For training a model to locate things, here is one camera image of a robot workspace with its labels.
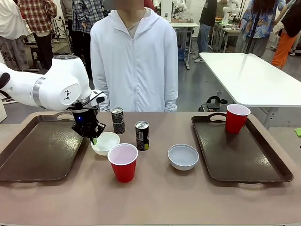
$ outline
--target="person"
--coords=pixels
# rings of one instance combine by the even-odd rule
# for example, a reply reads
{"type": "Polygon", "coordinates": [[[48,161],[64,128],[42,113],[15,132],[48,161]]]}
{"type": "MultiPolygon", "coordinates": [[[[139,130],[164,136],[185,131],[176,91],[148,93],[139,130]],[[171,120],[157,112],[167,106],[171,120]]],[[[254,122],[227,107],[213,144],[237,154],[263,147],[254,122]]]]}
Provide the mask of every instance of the person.
{"type": "Polygon", "coordinates": [[[223,8],[228,6],[228,0],[220,0],[217,3],[217,7],[216,7],[216,17],[218,18],[223,18],[224,17],[224,12],[223,12],[223,8]]]}
{"type": "Polygon", "coordinates": [[[73,40],[76,38],[74,37],[74,32],[73,32],[72,0],[60,0],[60,3],[61,3],[61,8],[62,8],[62,13],[63,13],[64,19],[67,20],[68,31],[69,31],[69,35],[71,37],[74,55],[76,55],[80,58],[81,57],[81,45],[78,45],[78,43],[75,43],[75,44],[73,43],[73,40]]]}
{"type": "Polygon", "coordinates": [[[178,47],[169,22],[141,0],[116,0],[117,10],[91,30],[95,89],[108,100],[101,111],[174,112],[178,98],[178,47]]]}
{"type": "Polygon", "coordinates": [[[235,46],[235,52],[246,51],[253,23],[257,15],[260,14],[249,53],[262,57],[269,41],[269,34],[273,31],[276,21],[279,21],[279,17],[275,20],[276,9],[278,8],[279,11],[282,11],[284,6],[285,0],[251,0],[243,15],[241,32],[235,46]]]}
{"type": "Polygon", "coordinates": [[[272,60],[272,65],[280,69],[283,69],[288,52],[297,40],[298,33],[301,31],[301,23],[296,23],[296,21],[300,20],[301,0],[291,0],[283,11],[287,9],[289,9],[289,11],[282,19],[283,30],[279,45],[272,60]]]}
{"type": "Polygon", "coordinates": [[[151,8],[154,11],[156,10],[152,0],[144,0],[144,7],[151,8]]]}
{"type": "Polygon", "coordinates": [[[92,77],[91,71],[91,28],[99,20],[104,18],[104,0],[73,0],[73,31],[75,45],[74,54],[80,57],[80,49],[83,48],[86,71],[92,77]]]}
{"type": "Polygon", "coordinates": [[[18,0],[18,5],[33,32],[39,49],[39,58],[44,63],[45,69],[49,70],[53,58],[50,18],[56,17],[56,4],[52,0],[18,0]]]}
{"type": "Polygon", "coordinates": [[[28,64],[23,36],[29,32],[13,0],[0,1],[0,50],[5,64],[13,70],[26,70],[28,64]]]}
{"type": "Polygon", "coordinates": [[[217,0],[206,0],[201,19],[199,21],[199,32],[197,38],[198,56],[194,57],[194,62],[200,63],[203,60],[199,58],[199,54],[208,51],[208,35],[215,24],[215,13],[217,8],[217,0]]]}

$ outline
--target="plaid shirt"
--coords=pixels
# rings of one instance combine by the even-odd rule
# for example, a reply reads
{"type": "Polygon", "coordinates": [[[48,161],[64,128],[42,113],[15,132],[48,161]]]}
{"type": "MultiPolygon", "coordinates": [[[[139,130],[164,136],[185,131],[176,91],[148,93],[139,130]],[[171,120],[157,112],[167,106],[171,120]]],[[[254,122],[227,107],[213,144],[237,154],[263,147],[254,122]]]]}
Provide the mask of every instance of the plaid shirt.
{"type": "Polygon", "coordinates": [[[56,4],[52,0],[19,0],[18,6],[33,33],[52,31],[50,18],[56,17],[56,4]]]}
{"type": "Polygon", "coordinates": [[[104,0],[72,0],[73,2],[73,30],[85,33],[91,32],[93,25],[104,18],[104,0]]]}

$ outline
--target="red plastic cup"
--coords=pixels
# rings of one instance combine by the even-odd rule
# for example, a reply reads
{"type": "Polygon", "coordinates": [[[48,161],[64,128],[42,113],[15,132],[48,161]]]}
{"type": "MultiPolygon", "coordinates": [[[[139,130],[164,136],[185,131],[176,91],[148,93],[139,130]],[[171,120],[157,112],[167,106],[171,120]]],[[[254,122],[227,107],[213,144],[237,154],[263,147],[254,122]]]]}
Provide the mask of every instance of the red plastic cup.
{"type": "Polygon", "coordinates": [[[250,109],[242,105],[228,105],[226,117],[226,131],[229,133],[239,133],[246,123],[250,109]]]}
{"type": "Polygon", "coordinates": [[[108,152],[108,159],[118,181],[126,183],[134,178],[138,150],[131,144],[119,144],[108,152]]]}

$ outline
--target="black shirt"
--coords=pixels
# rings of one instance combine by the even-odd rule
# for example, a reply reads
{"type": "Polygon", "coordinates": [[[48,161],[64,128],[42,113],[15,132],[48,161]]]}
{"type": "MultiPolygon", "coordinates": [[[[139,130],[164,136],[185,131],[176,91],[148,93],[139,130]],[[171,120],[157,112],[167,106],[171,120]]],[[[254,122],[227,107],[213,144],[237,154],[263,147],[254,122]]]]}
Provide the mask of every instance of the black shirt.
{"type": "Polygon", "coordinates": [[[301,0],[297,0],[281,21],[284,25],[286,33],[291,38],[295,37],[301,31],[300,14],[301,0]]]}
{"type": "Polygon", "coordinates": [[[199,22],[213,27],[215,24],[216,7],[217,0],[206,0],[199,22]]]}

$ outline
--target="plastic tray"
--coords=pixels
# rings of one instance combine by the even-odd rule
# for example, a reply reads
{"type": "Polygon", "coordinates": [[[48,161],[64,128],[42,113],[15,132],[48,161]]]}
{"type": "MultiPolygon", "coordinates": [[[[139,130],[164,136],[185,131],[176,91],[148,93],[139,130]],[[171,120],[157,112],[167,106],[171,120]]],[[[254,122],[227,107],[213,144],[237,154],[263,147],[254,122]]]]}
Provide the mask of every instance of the plastic tray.
{"type": "Polygon", "coordinates": [[[83,138],[71,129],[74,121],[39,115],[0,154],[0,181],[38,182],[64,178],[83,138]]]}
{"type": "Polygon", "coordinates": [[[247,119],[238,134],[225,131],[225,121],[212,116],[191,118],[208,168],[217,181],[272,183],[292,181],[293,175],[273,148],[247,119]]]}

